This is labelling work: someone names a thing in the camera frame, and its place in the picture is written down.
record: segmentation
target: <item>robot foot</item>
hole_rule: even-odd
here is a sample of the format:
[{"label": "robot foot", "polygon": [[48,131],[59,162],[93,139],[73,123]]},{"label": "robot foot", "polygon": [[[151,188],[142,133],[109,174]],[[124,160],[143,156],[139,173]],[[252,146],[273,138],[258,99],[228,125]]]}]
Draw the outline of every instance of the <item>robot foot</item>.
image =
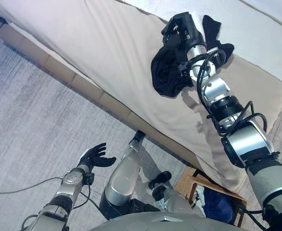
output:
[{"label": "robot foot", "polygon": [[155,179],[148,183],[148,187],[153,190],[155,184],[166,183],[172,178],[172,175],[169,171],[161,172]]}]

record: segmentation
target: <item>dark fabric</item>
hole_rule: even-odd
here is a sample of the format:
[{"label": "dark fabric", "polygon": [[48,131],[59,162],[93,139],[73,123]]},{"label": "dark fabric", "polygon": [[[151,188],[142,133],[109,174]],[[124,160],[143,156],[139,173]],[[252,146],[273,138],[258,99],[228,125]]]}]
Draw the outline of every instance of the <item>dark fabric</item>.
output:
[{"label": "dark fabric", "polygon": [[205,205],[203,207],[206,217],[224,223],[234,223],[232,198],[212,189],[204,189]]},{"label": "dark fabric", "polygon": [[192,86],[190,76],[182,76],[178,70],[178,65],[187,61],[182,52],[175,50],[179,44],[179,36],[172,36],[151,62],[153,86],[160,95],[175,97],[184,87]]},{"label": "dark fabric", "polygon": [[220,41],[217,40],[220,27],[221,27],[221,23],[214,21],[208,15],[204,15],[203,28],[206,38],[207,50],[210,50],[214,47],[218,47],[220,50],[223,50],[226,55],[225,63],[227,63],[229,57],[234,51],[234,46],[230,43],[221,44]]},{"label": "dark fabric", "polygon": [[[206,37],[207,50],[218,47],[225,51],[226,62],[231,56],[234,46],[232,44],[221,44],[216,40],[221,23],[214,21],[205,15],[203,28]],[[181,44],[180,37],[171,35],[164,46],[159,50],[151,62],[152,84],[154,89],[163,96],[175,97],[184,87],[192,87],[192,80],[186,66],[187,57]],[[221,66],[220,58],[213,57],[212,62],[218,69]]]}]

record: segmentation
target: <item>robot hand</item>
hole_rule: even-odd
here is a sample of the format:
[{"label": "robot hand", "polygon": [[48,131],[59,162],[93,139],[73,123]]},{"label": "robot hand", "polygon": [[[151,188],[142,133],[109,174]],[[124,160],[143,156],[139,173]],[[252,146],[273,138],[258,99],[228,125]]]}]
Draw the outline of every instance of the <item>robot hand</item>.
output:
[{"label": "robot hand", "polygon": [[97,167],[109,167],[114,164],[116,157],[105,158],[101,157],[106,154],[106,143],[101,143],[92,149],[89,149],[81,157],[78,166],[86,165],[89,169],[92,169],[94,166]]}]

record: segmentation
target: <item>bed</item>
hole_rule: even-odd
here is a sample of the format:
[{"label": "bed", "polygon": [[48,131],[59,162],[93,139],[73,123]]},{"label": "bed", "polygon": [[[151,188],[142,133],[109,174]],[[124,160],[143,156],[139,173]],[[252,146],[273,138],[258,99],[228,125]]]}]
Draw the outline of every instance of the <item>bed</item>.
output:
[{"label": "bed", "polygon": [[[161,97],[150,63],[165,21],[115,0],[0,0],[0,38],[84,96],[238,192],[245,171],[228,160],[196,91]],[[219,73],[241,104],[253,100],[268,130],[282,108],[282,81],[236,54]]]}]

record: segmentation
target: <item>beige fabric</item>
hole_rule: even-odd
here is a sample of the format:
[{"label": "beige fabric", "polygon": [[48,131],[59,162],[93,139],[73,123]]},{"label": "beige fabric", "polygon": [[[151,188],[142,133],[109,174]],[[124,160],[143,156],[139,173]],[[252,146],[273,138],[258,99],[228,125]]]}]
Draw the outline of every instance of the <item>beige fabric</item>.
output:
[{"label": "beige fabric", "polygon": [[[162,46],[164,23],[113,0],[0,0],[0,15],[28,31],[155,129],[194,152],[214,181],[237,192],[245,178],[228,160],[195,90],[176,99],[152,87],[150,63]],[[272,127],[282,83],[239,57],[221,75],[245,104],[255,102]]]}]

